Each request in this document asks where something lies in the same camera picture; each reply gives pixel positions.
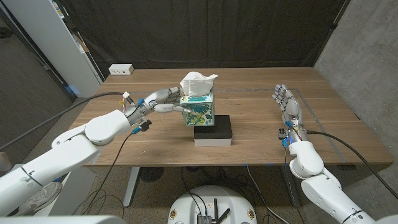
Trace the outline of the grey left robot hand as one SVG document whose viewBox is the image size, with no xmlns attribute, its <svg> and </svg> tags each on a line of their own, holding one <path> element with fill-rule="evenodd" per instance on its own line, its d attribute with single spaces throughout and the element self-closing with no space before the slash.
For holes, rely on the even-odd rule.
<svg viewBox="0 0 398 224">
<path fill-rule="evenodd" d="M 132 100 L 130 94 L 125 92 L 123 98 L 127 100 L 130 107 L 124 110 L 124 114 L 130 125 L 140 124 L 145 120 L 145 116 L 152 112 L 169 113 L 172 111 L 191 113 L 190 108 L 180 106 L 180 94 L 182 88 L 164 88 L 151 93 L 144 99 L 140 99 L 137 103 Z"/>
</svg>

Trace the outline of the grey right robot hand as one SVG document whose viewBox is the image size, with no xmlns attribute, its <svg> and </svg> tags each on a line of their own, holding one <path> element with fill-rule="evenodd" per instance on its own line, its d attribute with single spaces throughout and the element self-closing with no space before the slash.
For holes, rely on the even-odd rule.
<svg viewBox="0 0 398 224">
<path fill-rule="evenodd" d="M 307 141 L 303 129 L 303 113 L 298 100 L 285 85 L 276 85 L 272 98 L 282 112 L 282 121 L 287 127 L 287 136 L 292 142 Z"/>
</svg>

